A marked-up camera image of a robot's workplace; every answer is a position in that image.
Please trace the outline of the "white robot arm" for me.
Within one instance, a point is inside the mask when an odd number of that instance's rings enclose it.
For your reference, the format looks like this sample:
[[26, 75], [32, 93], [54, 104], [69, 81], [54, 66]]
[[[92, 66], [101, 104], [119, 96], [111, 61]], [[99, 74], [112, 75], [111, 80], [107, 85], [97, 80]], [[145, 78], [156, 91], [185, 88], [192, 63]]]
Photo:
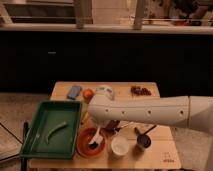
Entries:
[[99, 86], [88, 105], [90, 117], [100, 125], [111, 120], [189, 128], [213, 136], [213, 97], [177, 96], [157, 99], [115, 99], [114, 90]]

